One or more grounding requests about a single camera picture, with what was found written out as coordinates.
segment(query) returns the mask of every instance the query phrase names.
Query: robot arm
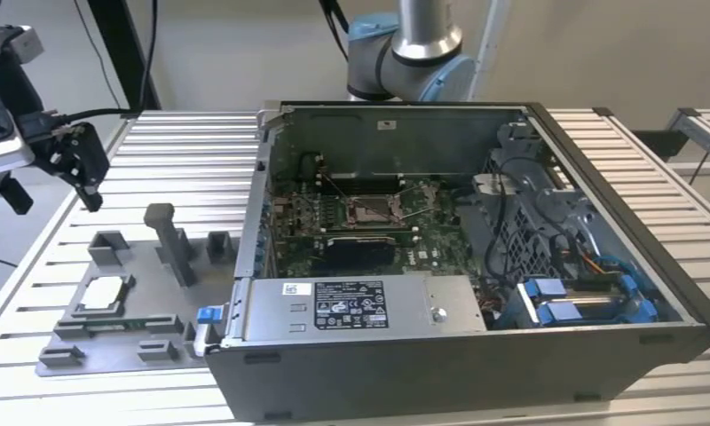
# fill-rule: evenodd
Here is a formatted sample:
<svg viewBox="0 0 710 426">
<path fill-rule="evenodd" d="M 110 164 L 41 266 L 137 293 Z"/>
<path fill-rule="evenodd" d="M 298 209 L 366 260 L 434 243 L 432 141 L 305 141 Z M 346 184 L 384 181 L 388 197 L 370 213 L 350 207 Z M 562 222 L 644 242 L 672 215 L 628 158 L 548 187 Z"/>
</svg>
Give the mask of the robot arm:
<svg viewBox="0 0 710 426">
<path fill-rule="evenodd" d="M 45 111 L 21 68 L 41 52 L 32 28 L 0 27 L 0 196 L 18 215 L 28 212 L 33 201 L 10 171 L 30 165 L 69 183 L 88 210 L 97 211 L 108 156 L 94 127 L 73 124 L 90 114 Z"/>
<path fill-rule="evenodd" d="M 446 0 L 400 0 L 398 13 L 354 19 L 348 91 L 356 99 L 465 100 L 474 62 L 461 54 L 461 29 Z"/>
</svg>

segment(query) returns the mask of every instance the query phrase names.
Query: floor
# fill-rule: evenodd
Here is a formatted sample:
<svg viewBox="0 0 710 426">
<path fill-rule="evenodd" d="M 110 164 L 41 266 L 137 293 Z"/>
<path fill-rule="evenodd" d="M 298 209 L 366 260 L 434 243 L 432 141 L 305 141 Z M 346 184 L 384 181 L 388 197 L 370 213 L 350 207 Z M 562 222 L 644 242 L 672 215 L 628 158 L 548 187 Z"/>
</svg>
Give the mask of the floor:
<svg viewBox="0 0 710 426">
<path fill-rule="evenodd" d="M 0 198 L 0 258 L 18 264 L 70 189 L 37 170 L 20 170 L 14 175 L 34 199 L 28 214 L 18 216 Z M 0 288 L 12 272 L 12 267 L 0 264 Z"/>
</svg>

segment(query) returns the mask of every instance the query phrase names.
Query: white wall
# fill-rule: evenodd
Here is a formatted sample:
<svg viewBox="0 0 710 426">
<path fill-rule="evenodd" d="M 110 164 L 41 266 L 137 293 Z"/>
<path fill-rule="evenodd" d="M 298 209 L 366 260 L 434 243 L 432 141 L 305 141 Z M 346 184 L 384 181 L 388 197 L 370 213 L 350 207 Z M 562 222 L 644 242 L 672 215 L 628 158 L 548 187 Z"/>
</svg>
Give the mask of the white wall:
<svg viewBox="0 0 710 426">
<path fill-rule="evenodd" d="M 662 128 L 710 107 L 710 0 L 513 0 L 477 99 L 609 107 Z"/>
<path fill-rule="evenodd" d="M 129 0 L 142 46 L 149 4 Z M 396 0 L 340 4 L 350 21 L 357 14 L 397 10 Z M 473 56 L 486 5 L 488 0 L 453 2 Z M 317 0 L 162 0 L 160 7 L 153 80 L 165 109 L 252 109 L 265 99 L 345 98 L 345 60 Z"/>
</svg>

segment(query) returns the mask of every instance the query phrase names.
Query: blue latch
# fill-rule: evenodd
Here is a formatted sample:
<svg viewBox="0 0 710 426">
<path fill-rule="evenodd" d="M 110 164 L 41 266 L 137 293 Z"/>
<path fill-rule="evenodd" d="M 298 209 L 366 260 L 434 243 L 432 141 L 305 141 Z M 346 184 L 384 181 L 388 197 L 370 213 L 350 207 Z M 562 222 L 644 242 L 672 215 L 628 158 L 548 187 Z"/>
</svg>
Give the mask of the blue latch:
<svg viewBox="0 0 710 426">
<path fill-rule="evenodd" d="M 577 306 L 569 301 L 542 304 L 536 309 L 536 313 L 545 327 L 565 325 L 569 321 L 582 320 Z"/>
<path fill-rule="evenodd" d="M 564 281 L 557 278 L 532 278 L 525 282 L 529 297 L 560 298 L 568 296 Z"/>
<path fill-rule="evenodd" d="M 222 307 L 205 306 L 197 310 L 197 324 L 220 324 L 222 319 Z"/>
</svg>

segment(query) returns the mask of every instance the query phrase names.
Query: black side panel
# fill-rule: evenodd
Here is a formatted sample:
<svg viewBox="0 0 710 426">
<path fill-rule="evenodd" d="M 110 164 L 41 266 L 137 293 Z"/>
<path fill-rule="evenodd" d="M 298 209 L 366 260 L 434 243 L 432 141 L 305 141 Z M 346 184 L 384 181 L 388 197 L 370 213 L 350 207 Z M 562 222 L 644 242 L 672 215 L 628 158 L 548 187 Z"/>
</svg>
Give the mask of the black side panel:
<svg viewBox="0 0 710 426">
<path fill-rule="evenodd" d="M 150 77 L 145 80 L 144 105 L 140 106 L 144 55 L 125 0 L 89 0 L 89 4 L 129 107 L 161 109 Z"/>
<path fill-rule="evenodd" d="M 684 360 L 701 332 L 666 328 L 673 339 L 656 344 L 636 328 L 298 344 L 213 351 L 206 362 L 244 422 L 277 413 L 293 421 L 449 413 L 613 399 L 654 367 Z M 278 362 L 245 361 L 268 351 Z"/>
<path fill-rule="evenodd" d="M 678 130 L 632 130 L 637 139 L 664 161 L 678 155 L 689 137 Z"/>
<path fill-rule="evenodd" d="M 564 153 L 568 162 L 573 165 L 578 175 L 584 178 L 592 189 L 598 202 L 608 210 L 610 216 L 624 230 L 633 245 L 641 252 L 650 267 L 660 275 L 673 294 L 681 301 L 684 308 L 694 316 L 697 321 L 710 326 L 710 300 L 694 284 L 686 271 L 678 265 L 662 244 L 654 238 L 648 227 L 630 210 L 618 193 L 592 165 L 588 157 L 578 149 L 576 143 L 561 129 L 549 112 L 540 104 L 529 106 L 532 116 L 542 124 L 548 136 L 557 148 Z"/>
</svg>

